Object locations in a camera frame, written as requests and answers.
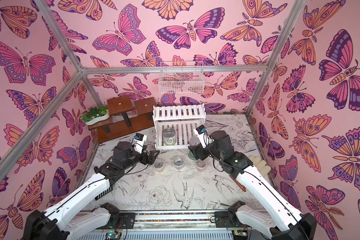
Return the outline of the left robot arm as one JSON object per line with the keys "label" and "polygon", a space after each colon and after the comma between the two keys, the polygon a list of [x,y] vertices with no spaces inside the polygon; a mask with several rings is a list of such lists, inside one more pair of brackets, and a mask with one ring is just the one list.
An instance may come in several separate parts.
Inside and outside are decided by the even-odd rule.
{"label": "left robot arm", "polygon": [[117,221],[120,211],[112,204],[103,204],[94,213],[80,218],[76,215],[92,200],[111,191],[138,163],[153,165],[159,154],[159,150],[147,151],[147,147],[139,143],[119,142],[113,155],[83,185],[45,211],[33,211],[27,217],[22,239],[75,240],[106,226],[111,218]]}

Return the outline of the seed jar with red seeds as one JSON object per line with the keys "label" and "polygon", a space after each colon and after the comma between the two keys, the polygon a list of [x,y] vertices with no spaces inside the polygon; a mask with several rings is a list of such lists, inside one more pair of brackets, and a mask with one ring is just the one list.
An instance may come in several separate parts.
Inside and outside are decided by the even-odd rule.
{"label": "seed jar with red seeds", "polygon": [[197,160],[196,161],[196,169],[199,171],[199,172],[202,172],[206,169],[207,167],[207,163],[205,161],[202,161],[202,160]]}

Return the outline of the seed jar with yellow seeds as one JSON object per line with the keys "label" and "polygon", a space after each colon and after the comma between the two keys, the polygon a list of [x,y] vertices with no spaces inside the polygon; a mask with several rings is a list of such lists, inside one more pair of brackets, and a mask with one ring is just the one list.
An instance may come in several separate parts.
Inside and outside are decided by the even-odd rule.
{"label": "seed jar with yellow seeds", "polygon": [[166,167],[166,162],[162,159],[156,159],[153,166],[157,172],[161,173]]}

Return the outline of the white slatted two-tier shelf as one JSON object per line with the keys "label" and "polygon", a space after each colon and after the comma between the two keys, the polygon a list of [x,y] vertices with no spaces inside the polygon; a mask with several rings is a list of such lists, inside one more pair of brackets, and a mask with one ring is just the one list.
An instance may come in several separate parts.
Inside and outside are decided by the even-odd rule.
{"label": "white slatted two-tier shelf", "polygon": [[[159,151],[187,149],[190,139],[195,136],[194,129],[203,125],[206,120],[205,106],[172,106],[154,107],[153,121],[156,130],[155,148]],[[177,142],[166,146],[163,141],[163,130],[174,128]]]}

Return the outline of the seed jar with dark seeds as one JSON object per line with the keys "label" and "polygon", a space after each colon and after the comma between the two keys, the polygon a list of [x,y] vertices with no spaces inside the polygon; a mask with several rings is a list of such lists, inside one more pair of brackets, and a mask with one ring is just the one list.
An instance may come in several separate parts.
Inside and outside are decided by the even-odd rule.
{"label": "seed jar with dark seeds", "polygon": [[173,164],[175,169],[181,170],[185,166],[185,160],[180,156],[174,157]]}

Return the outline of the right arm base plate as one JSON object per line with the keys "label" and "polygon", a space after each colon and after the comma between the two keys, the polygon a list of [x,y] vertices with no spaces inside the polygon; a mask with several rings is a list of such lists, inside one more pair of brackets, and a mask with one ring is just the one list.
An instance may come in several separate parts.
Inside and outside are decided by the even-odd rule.
{"label": "right arm base plate", "polygon": [[237,228],[243,229],[246,227],[245,224],[242,224],[237,215],[232,212],[222,211],[222,212],[215,212],[215,225],[217,228]]}

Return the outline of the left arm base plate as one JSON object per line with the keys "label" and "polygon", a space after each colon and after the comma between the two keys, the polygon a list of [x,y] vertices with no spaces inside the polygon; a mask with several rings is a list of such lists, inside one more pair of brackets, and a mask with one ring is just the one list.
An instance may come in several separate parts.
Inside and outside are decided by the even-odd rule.
{"label": "left arm base plate", "polygon": [[114,229],[114,230],[131,230],[134,228],[136,220],[136,213],[121,212],[119,214],[112,214],[106,225],[100,229]]}

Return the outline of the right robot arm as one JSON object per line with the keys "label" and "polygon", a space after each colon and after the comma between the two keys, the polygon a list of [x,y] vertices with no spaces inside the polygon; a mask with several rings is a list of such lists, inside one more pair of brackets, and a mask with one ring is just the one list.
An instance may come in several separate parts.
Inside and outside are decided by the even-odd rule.
{"label": "right robot arm", "polygon": [[230,136],[225,131],[211,135],[205,126],[194,130],[200,143],[189,146],[197,160],[211,157],[219,162],[223,171],[238,185],[250,191],[268,212],[266,215],[238,201],[229,207],[233,225],[247,225],[270,240],[312,240],[317,220],[311,214],[303,214],[287,202],[261,175],[245,154],[235,151]]}

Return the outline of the green watermelon can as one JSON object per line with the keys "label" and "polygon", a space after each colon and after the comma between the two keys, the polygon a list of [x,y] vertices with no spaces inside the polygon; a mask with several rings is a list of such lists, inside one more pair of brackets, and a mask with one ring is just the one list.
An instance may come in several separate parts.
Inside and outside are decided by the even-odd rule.
{"label": "green watermelon can", "polygon": [[198,160],[200,158],[199,151],[202,145],[198,137],[192,137],[190,139],[188,156],[192,160]]}

